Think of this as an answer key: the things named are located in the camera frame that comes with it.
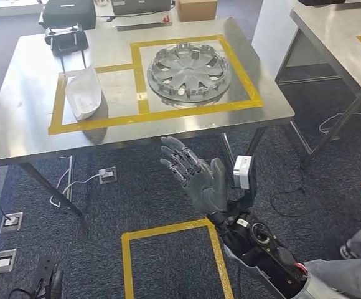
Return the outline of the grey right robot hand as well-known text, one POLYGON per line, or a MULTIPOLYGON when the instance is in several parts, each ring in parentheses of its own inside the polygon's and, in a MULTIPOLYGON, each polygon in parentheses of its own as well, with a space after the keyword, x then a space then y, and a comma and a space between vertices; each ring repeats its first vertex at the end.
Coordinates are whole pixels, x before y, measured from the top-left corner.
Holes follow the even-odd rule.
POLYGON ((160 163, 169 169, 190 197, 194 208, 205 215, 226 211, 227 183, 221 159, 207 164, 172 136, 162 137, 161 142, 161 151, 167 158, 162 158, 160 163))

